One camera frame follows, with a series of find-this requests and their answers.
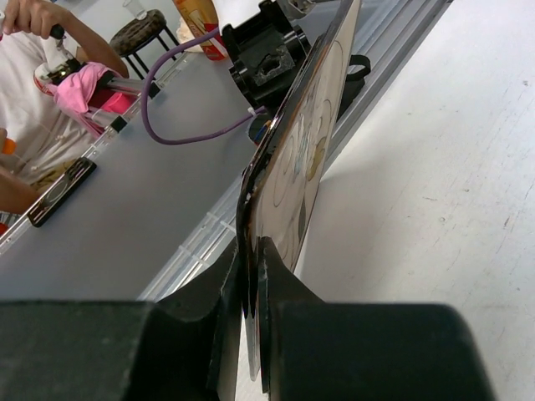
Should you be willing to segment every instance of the round stool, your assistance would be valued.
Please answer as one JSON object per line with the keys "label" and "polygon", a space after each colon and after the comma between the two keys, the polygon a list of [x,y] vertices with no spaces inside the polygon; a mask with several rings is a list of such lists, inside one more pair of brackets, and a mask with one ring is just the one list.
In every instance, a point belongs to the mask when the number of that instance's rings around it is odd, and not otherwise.
{"label": "round stool", "polygon": [[145,73],[148,73],[149,68],[143,63],[143,60],[141,60],[137,52],[154,39],[158,39],[163,48],[166,51],[169,51],[169,47],[160,36],[162,31],[166,31],[173,43],[178,46],[178,40],[176,40],[175,36],[173,36],[167,27],[167,21],[164,14],[160,10],[150,10],[147,12],[145,18],[130,21],[116,33],[110,40],[110,46],[120,57],[125,58],[140,79],[143,79],[144,75],[135,66],[134,61],[130,56],[134,57],[135,61],[137,61]]}

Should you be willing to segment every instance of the orange object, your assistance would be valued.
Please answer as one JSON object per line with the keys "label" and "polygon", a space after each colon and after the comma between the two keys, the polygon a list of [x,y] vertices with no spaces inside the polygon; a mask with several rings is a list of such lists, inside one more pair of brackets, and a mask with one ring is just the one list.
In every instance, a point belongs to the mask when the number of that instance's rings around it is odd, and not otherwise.
{"label": "orange object", "polygon": [[[211,0],[173,0],[181,16],[196,38],[219,26],[216,9]],[[204,54],[213,61],[227,58],[227,51],[218,33],[208,42],[201,43]]]}
{"label": "orange object", "polygon": [[14,140],[6,139],[3,143],[2,153],[5,155],[12,155],[17,149],[17,143]]}

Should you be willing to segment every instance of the person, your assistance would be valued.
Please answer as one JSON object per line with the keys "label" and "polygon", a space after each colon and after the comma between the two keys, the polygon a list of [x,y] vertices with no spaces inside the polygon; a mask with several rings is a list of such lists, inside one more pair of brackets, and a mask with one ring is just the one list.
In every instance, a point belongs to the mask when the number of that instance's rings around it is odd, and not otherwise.
{"label": "person", "polygon": [[16,142],[16,149],[13,155],[0,155],[0,211],[22,214],[94,140],[34,83],[35,69],[46,63],[45,49],[54,41],[52,27],[64,28],[64,46],[80,62],[102,63],[126,78],[128,69],[97,33],[49,0],[9,0],[4,13],[0,150],[6,138]]}

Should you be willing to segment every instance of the t-shirt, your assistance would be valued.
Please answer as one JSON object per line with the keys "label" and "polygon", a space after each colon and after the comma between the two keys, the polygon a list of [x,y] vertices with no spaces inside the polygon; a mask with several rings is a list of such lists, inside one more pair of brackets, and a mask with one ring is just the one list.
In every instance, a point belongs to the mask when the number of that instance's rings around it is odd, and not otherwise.
{"label": "t-shirt", "polygon": [[[72,38],[64,46],[76,54]],[[15,155],[0,155],[0,165],[28,184],[81,156],[94,140],[34,83],[35,69],[54,57],[54,50],[54,39],[28,33],[4,35],[0,41],[0,128],[17,143]]]}

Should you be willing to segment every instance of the white table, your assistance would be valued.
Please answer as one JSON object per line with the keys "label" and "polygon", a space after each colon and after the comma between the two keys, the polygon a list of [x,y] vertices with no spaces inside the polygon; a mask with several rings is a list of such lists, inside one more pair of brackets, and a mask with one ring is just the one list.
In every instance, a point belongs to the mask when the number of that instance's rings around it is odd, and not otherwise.
{"label": "white table", "polygon": [[455,0],[325,175],[298,270],[456,307],[506,401],[535,399],[534,43],[533,0]]}

